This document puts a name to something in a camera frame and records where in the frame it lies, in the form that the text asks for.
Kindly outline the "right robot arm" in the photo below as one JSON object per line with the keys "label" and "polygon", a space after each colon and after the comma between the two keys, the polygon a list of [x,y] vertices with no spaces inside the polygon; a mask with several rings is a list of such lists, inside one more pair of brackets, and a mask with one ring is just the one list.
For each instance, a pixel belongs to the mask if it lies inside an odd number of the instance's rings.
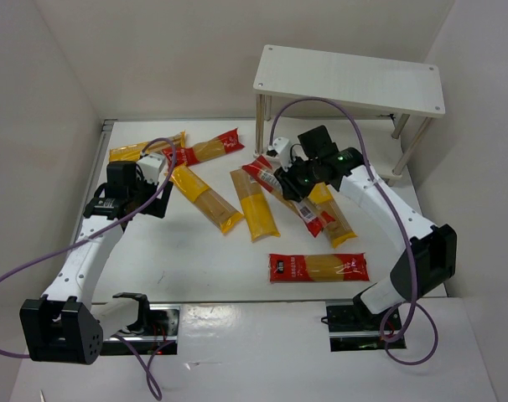
{"label": "right robot arm", "polygon": [[435,225],[400,198],[353,147],[340,150],[325,126],[299,135],[304,157],[290,140],[278,137],[270,150],[280,162],[275,172],[286,200],[300,202],[318,183],[351,199],[392,240],[401,256],[389,276],[356,296],[355,307],[366,317],[412,298],[421,298],[455,273],[457,235]]}

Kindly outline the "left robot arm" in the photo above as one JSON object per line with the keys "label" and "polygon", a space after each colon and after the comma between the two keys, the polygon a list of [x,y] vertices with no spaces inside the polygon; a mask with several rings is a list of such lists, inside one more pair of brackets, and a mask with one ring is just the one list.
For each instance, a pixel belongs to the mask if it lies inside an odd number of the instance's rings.
{"label": "left robot arm", "polygon": [[136,214],[163,218],[172,183],[160,183],[166,165],[155,153],[136,162],[106,167],[106,181],[83,211],[79,240],[60,273],[38,299],[26,300],[19,312],[33,361],[92,364],[104,342],[122,329],[152,326],[154,315],[142,293],[120,292],[104,305],[92,298],[105,264]]}

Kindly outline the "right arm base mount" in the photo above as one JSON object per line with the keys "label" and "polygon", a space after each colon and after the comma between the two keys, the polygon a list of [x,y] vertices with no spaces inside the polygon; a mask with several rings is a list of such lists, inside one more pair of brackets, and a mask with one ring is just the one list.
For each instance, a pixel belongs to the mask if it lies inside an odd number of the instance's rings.
{"label": "right arm base mount", "polygon": [[327,303],[326,313],[320,321],[328,327],[330,351],[333,353],[385,348],[379,332],[381,317],[375,317],[370,323],[363,322],[349,303]]}

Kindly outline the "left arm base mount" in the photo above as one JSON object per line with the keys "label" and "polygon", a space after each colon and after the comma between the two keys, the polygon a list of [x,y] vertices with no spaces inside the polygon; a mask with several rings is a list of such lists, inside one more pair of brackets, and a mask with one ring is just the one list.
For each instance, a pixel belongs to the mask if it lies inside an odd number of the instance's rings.
{"label": "left arm base mount", "polygon": [[164,344],[158,354],[177,353],[179,319],[178,304],[151,303],[147,321],[138,320],[139,303],[131,299],[115,299],[106,304],[93,305],[91,314],[101,325],[104,340],[101,356],[123,356],[131,352],[113,335],[129,342],[143,356],[151,355]]}

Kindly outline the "red spaghetti bag with label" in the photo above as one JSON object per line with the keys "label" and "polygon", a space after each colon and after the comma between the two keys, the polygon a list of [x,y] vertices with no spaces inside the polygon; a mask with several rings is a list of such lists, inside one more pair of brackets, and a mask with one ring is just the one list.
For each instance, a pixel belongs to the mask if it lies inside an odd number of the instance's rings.
{"label": "red spaghetti bag with label", "polygon": [[313,237],[317,237],[328,223],[334,221],[329,214],[321,212],[312,202],[306,199],[300,202],[286,200],[283,197],[283,187],[275,176],[275,170],[264,156],[257,157],[253,162],[243,165],[241,168],[274,198],[294,212],[303,221]]}

